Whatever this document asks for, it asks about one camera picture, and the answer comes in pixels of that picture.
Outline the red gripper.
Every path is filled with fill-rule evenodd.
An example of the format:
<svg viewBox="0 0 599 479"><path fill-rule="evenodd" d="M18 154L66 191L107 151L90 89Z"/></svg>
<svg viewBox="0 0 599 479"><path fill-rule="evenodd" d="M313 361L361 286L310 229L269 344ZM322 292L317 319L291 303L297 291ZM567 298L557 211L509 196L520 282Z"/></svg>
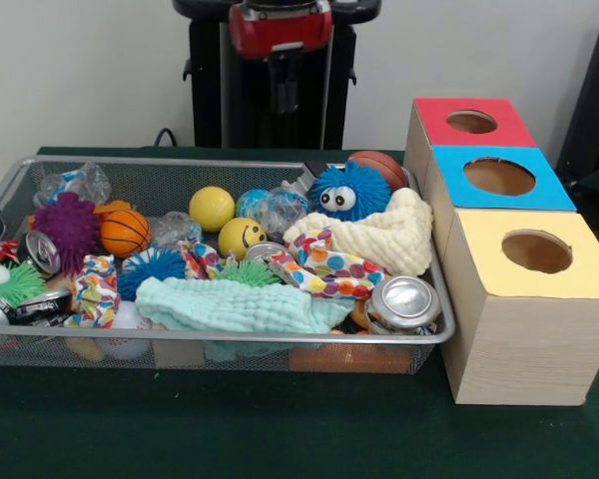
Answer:
<svg viewBox="0 0 599 479"><path fill-rule="evenodd" d="M301 1L285 6L243 1L229 10L231 42L244 59L264 60L279 52L299 50L288 55L287 78L286 59L270 60L272 108L277 115L283 115L286 110L288 114L296 112L301 52L325 47L331 30L332 14L328 1Z"/></svg>

